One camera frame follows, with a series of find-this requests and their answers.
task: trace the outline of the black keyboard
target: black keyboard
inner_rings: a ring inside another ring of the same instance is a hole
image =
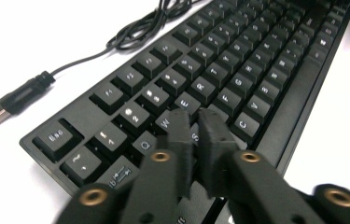
[[[92,182],[119,189],[187,110],[215,110],[240,149],[283,174],[350,20],[350,0],[215,0],[24,136],[21,146],[69,194]],[[176,223],[231,223],[208,199],[195,158],[191,200]]]

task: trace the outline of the cable strain relief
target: cable strain relief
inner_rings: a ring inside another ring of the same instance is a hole
[[[55,82],[55,78],[49,72],[44,71],[40,75],[36,76],[35,79],[47,89],[52,83]]]

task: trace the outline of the black cable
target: black cable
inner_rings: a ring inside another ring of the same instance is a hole
[[[157,9],[122,28],[116,36],[107,42],[105,50],[102,52],[68,63],[51,73],[44,71],[29,79],[25,84],[0,99],[0,123],[12,115],[20,114],[28,105],[42,97],[49,86],[55,82],[54,77],[58,73],[74,65],[99,58],[113,49],[139,49],[155,36],[167,21],[184,15],[192,8],[193,4],[200,1],[202,0],[160,0]]]

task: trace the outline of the usb connector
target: usb connector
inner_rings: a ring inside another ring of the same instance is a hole
[[[0,99],[0,123],[12,115],[20,114],[28,105],[38,100],[53,82],[55,78],[50,73],[43,72],[2,97]]]

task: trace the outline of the brass screw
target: brass screw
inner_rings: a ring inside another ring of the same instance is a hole
[[[252,152],[245,152],[242,153],[241,159],[248,162],[258,162],[260,160],[260,156]]]
[[[171,156],[165,152],[156,152],[151,155],[151,159],[154,161],[168,161],[171,159]]]
[[[342,207],[350,207],[350,195],[338,189],[326,189],[324,196],[331,201]]]
[[[79,201],[87,206],[95,206],[107,198],[107,192],[102,189],[89,189],[79,197]]]

